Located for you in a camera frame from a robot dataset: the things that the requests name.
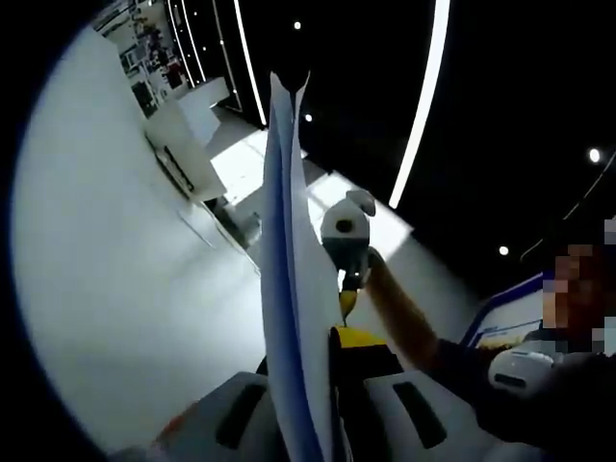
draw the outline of white paper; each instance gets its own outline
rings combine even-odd
[[[332,460],[329,329],[341,323],[337,274],[308,214],[295,101],[271,76],[264,174],[262,299],[269,384],[293,461]]]

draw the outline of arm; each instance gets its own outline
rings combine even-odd
[[[371,274],[366,284],[376,311],[404,355],[419,369],[434,362],[438,338],[424,313],[404,293],[379,255],[371,255]]]

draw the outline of black slot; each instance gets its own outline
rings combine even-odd
[[[235,400],[229,413],[220,423],[216,441],[230,449],[237,449],[261,397],[266,392],[262,385],[248,385]]]
[[[423,447],[430,449],[443,443],[447,432],[415,385],[410,382],[398,383],[394,385],[394,391],[413,421]]]
[[[494,375],[494,380],[505,385],[511,385],[512,387],[526,388],[525,381],[518,377],[512,377],[511,375],[497,373]]]

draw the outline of person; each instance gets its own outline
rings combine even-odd
[[[593,351],[593,329],[603,328],[607,308],[616,306],[616,278],[607,260],[600,245],[561,247],[545,284],[543,326],[529,335],[554,340],[569,351]],[[500,350],[439,339],[377,252],[371,255],[371,267],[367,293],[400,350],[418,369],[467,401],[484,430],[549,454],[587,454],[605,448],[613,438],[616,356],[589,355],[578,367],[561,372],[549,387],[518,398],[489,382],[490,363]]]

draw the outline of led strip light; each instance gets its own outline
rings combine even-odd
[[[252,92],[254,93],[254,99],[257,103],[257,110],[259,111],[259,117],[261,123],[265,126],[266,115],[263,112],[263,106],[261,105],[261,98],[259,97],[259,91],[257,90],[257,83],[254,80],[254,72],[252,71],[252,64],[250,63],[250,55],[248,54],[248,45],[246,44],[246,36],[244,34],[244,25],[242,23],[242,13],[240,13],[239,0],[233,0],[235,5],[235,16],[238,18],[238,28],[240,29],[240,40],[242,41],[242,49],[244,50],[244,57],[246,59],[246,66],[248,67],[248,77],[250,78],[250,85],[252,86]]]
[[[182,50],[182,43],[180,43],[180,38],[177,35],[177,29],[175,27],[175,19],[173,19],[173,9],[171,8],[171,0],[167,2],[167,5],[169,6],[169,16],[171,17],[171,25],[173,26],[173,33],[175,34],[177,46],[180,49],[180,54],[182,55],[182,61],[184,62],[184,68],[186,68],[186,73],[189,74],[191,85],[194,87],[194,81],[193,81],[193,77],[191,76],[191,71],[189,70],[189,64],[186,62],[186,58],[184,58],[184,50]]]
[[[196,59],[196,63],[199,66],[199,72],[201,72],[201,79],[205,82],[205,74],[203,73],[203,67],[201,67],[201,60],[199,60],[199,54],[196,51],[196,46],[194,46],[193,40],[193,31],[191,31],[191,23],[189,22],[189,16],[186,13],[186,6],[184,5],[184,0],[182,0],[182,10],[184,10],[184,19],[186,20],[186,27],[189,30],[189,37],[191,38],[192,49],[194,50],[194,58]]]
[[[231,87],[233,90],[236,89],[235,79],[233,78],[233,71],[231,70],[231,64],[229,63],[229,57],[227,56],[227,49],[224,46],[224,38],[222,37],[222,29],[220,28],[220,21],[218,20],[218,8],[216,6],[216,0],[212,0],[212,6],[214,7],[214,19],[216,20],[216,27],[218,29],[218,38],[220,39],[220,46],[222,47],[222,56],[224,56],[224,62],[227,65],[227,71],[229,72],[229,81],[231,82]],[[240,97],[237,95],[236,91],[233,91],[235,96],[235,102],[238,103],[238,107],[240,109],[236,109],[232,106],[227,106],[227,109],[231,109],[232,111],[236,111],[242,113],[244,109],[242,108],[242,101],[240,101]]]
[[[448,20],[449,0],[436,0],[436,6],[434,7],[434,24],[432,26],[432,40],[430,41],[430,51],[427,55],[427,64],[425,65],[425,76],[423,77],[420,102],[417,105],[417,113],[413,121],[413,128],[411,128],[411,136],[408,139],[408,144],[406,144],[406,150],[404,151],[398,178],[394,184],[392,196],[389,199],[389,205],[393,209],[395,209],[400,202],[404,187],[406,186],[406,181],[408,180],[408,175],[411,173],[411,167],[415,162],[415,156],[417,156],[417,150],[420,147],[425,122],[427,121],[434,90],[436,89],[436,82],[439,77],[441,60],[443,59]]]

